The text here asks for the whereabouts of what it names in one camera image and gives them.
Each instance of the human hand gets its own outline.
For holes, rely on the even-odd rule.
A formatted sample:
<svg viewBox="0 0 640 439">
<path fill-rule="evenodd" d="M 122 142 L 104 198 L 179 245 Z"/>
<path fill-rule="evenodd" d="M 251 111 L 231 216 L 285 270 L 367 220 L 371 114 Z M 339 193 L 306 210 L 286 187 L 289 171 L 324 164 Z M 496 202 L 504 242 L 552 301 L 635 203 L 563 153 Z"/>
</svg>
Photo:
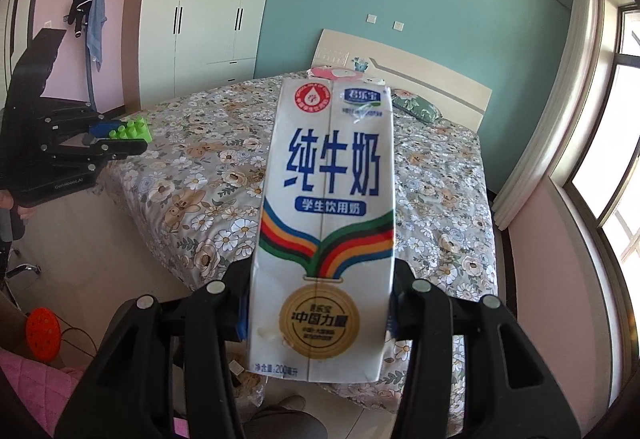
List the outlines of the human hand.
<svg viewBox="0 0 640 439">
<path fill-rule="evenodd" d="M 0 190 L 0 208 L 10 210 L 14 207 L 14 198 L 8 190 Z M 24 220 L 25 218 L 31 218 L 36 212 L 36 208 L 23 208 L 18 206 L 18 215 Z"/>
</svg>

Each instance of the bed sheet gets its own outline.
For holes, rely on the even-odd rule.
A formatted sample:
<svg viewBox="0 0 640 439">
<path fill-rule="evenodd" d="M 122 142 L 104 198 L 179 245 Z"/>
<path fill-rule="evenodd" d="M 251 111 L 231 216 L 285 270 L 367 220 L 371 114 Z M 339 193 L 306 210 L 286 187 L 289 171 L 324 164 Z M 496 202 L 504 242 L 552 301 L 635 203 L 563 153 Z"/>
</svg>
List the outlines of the bed sheet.
<svg viewBox="0 0 640 439">
<path fill-rule="evenodd" d="M 142 112 L 153 142 L 111 162 L 106 190 L 137 223 L 153 255 L 191 289 L 224 275 L 255 247 L 262 180 L 284 74 L 198 92 Z M 494 236 L 478 136 L 394 109 L 396 257 L 448 294 L 497 292 Z M 386 337 L 376 383 L 322 385 L 372 409 L 396 411 L 410 342 Z M 454 338 L 452 430 L 462 423 L 464 359 Z"/>
</svg>

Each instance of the rainbow stripe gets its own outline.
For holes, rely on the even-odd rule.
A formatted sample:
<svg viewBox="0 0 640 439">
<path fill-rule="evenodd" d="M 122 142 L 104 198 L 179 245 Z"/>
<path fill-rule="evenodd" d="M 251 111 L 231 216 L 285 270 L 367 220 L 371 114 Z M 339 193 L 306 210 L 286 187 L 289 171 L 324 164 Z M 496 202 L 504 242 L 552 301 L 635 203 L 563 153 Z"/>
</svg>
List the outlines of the rainbow stripe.
<svg viewBox="0 0 640 439">
<path fill-rule="evenodd" d="M 285 225 L 265 199 L 258 245 L 271 255 L 299 263 L 307 276 L 338 279 L 351 265 L 393 256 L 394 214 L 337 229 L 320 242 Z"/>
</svg>

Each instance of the white curtain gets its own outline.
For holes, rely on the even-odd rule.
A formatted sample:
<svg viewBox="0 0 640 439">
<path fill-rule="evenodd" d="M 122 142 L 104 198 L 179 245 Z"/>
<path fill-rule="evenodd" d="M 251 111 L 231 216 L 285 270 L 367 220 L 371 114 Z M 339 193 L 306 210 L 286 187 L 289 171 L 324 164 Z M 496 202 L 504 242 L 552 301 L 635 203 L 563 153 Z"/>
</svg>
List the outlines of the white curtain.
<svg viewBox="0 0 640 439">
<path fill-rule="evenodd" d="M 598 0 L 574 0 L 556 81 L 527 148 L 495 197 L 495 223 L 509 226 L 545 174 L 574 115 L 596 43 Z"/>
</svg>

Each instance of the white headboard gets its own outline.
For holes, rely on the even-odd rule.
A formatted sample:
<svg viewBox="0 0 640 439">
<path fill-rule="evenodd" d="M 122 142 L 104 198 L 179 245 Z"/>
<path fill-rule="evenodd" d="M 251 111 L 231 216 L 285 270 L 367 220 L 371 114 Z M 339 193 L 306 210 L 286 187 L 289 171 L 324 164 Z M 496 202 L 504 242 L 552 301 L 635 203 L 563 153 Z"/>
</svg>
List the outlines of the white headboard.
<svg viewBox="0 0 640 439">
<path fill-rule="evenodd" d="M 391 88 L 404 88 L 421 96 L 437 106 L 447 119 L 478 130 L 491 89 L 415 54 L 324 29 L 312 65 L 353 69 L 355 57 L 369 63 L 365 74 L 383 78 Z"/>
</svg>

